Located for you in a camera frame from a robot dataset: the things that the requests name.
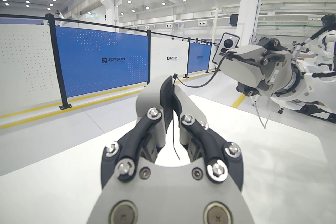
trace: perforated panel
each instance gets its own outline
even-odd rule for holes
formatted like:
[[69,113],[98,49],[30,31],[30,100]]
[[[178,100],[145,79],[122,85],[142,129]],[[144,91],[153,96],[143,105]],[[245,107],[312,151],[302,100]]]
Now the perforated panel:
[[66,96],[148,80],[148,37],[56,27]]
[[49,26],[0,24],[1,114],[60,99]]

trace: white wall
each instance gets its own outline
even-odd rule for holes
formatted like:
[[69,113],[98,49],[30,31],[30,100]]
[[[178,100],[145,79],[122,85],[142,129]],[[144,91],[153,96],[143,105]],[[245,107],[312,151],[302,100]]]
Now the white wall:
[[0,114],[60,99],[49,26],[0,25]]
[[188,63],[187,41],[170,38],[151,37],[150,49],[150,78],[161,75],[186,74]]

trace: joyson logo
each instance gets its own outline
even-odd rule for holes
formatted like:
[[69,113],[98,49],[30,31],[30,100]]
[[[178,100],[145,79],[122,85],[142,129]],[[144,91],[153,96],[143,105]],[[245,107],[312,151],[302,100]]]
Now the joyson logo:
[[102,63],[108,63],[108,62],[122,62],[126,60],[125,57],[102,57]]
[[167,57],[167,61],[177,61],[177,57]]

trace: gray floor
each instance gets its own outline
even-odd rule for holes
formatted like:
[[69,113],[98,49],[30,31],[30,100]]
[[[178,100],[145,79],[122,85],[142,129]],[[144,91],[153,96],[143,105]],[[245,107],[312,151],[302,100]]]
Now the gray floor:
[[[210,76],[190,80],[188,85],[200,85]],[[232,105],[239,94],[236,82],[219,73],[203,88],[187,88],[180,85],[188,95],[197,95],[225,105]],[[29,124],[7,128],[0,132],[0,176],[20,169],[39,160],[67,150],[87,140],[136,119],[136,96],[106,102],[101,105],[54,116]],[[259,97],[258,108],[262,117],[268,117],[270,100]],[[239,106],[256,114],[250,98]],[[270,119],[292,126],[319,137],[331,174],[336,183],[336,129],[335,125],[317,118],[285,110],[278,114],[278,106],[271,105]]]

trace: railing post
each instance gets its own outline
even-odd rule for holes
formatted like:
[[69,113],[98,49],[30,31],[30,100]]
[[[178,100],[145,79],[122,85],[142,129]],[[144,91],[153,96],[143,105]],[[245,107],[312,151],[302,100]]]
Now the railing post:
[[61,99],[62,99],[62,105],[60,106],[60,109],[65,110],[67,108],[71,108],[72,105],[68,104],[67,98],[66,98],[66,91],[65,91],[65,85],[64,85],[63,74],[62,74],[59,46],[57,43],[55,17],[51,13],[46,14],[45,16],[48,19],[48,23],[49,23],[51,46],[53,48],[52,52],[54,54],[57,81],[59,82],[59,88],[60,88]]
[[185,75],[185,79],[188,79],[188,71],[189,71],[189,55],[190,55],[190,37],[188,37],[188,62],[187,62],[187,73]]
[[148,81],[147,84],[150,83],[150,29],[147,30],[147,37],[148,37]]

